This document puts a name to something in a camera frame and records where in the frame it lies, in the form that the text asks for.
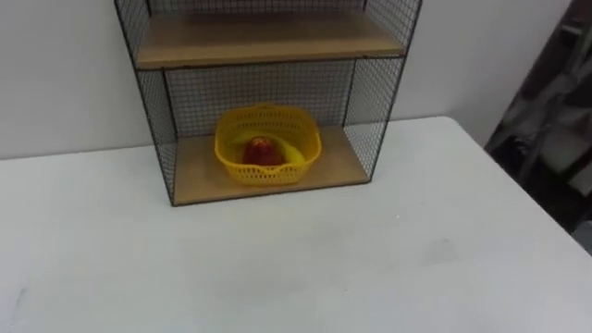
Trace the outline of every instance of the floor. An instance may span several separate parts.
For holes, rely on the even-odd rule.
[[[509,176],[516,179],[525,152],[525,144],[513,137],[491,152],[491,157]],[[585,223],[580,228],[574,224],[580,214],[578,205],[584,200],[579,191],[559,179],[555,172],[540,161],[536,163],[523,188],[592,255],[592,223]]]

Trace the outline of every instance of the banana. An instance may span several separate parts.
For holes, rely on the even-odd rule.
[[[254,137],[264,136],[267,137],[279,146],[281,153],[284,155],[284,158],[288,163],[294,164],[302,164],[306,161],[302,153],[294,147],[292,144],[284,140],[283,138],[278,137],[275,134],[258,131],[258,130],[245,130],[242,131],[239,135],[235,136],[230,140],[230,144],[246,144]]]

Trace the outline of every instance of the shelf bottom board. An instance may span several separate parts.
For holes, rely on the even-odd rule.
[[[321,128],[323,153],[297,184],[273,187],[240,185],[214,155],[214,137],[179,139],[175,205],[367,183],[358,157],[339,126]]]

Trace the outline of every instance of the wooden shelf board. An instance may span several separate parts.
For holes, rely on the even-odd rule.
[[[321,140],[323,153],[299,183],[250,187],[240,185],[229,177],[214,155],[213,137],[180,139],[177,147],[175,204],[197,204],[369,181],[341,127],[322,128]]]
[[[142,69],[400,55],[363,13],[165,14],[151,18]]]

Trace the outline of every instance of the metal wire mesh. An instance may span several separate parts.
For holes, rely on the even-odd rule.
[[[162,72],[138,72],[148,125],[154,148],[165,178],[168,197],[173,202],[175,165],[177,160],[177,133],[175,120],[168,107],[167,89]]]
[[[115,0],[115,6],[135,66],[142,38],[150,24],[148,6],[143,0]]]
[[[272,102],[308,110],[321,126],[341,124],[353,61],[183,69],[166,76],[180,137],[214,133],[231,108]]]
[[[362,10],[364,0],[149,0],[153,13],[278,13]]]
[[[401,59],[365,59],[355,65],[344,130],[368,176],[372,176],[389,123]]]
[[[422,0],[115,0],[132,62],[150,16],[167,12],[361,11],[409,47]],[[272,63],[140,71],[138,84],[168,195],[173,201],[177,140],[210,135],[226,110],[262,102],[297,105],[320,126],[343,126],[372,177],[399,88],[404,58]]]
[[[421,0],[368,0],[366,15],[409,47]],[[364,170],[372,177],[380,153],[404,59],[356,60],[344,130]]]

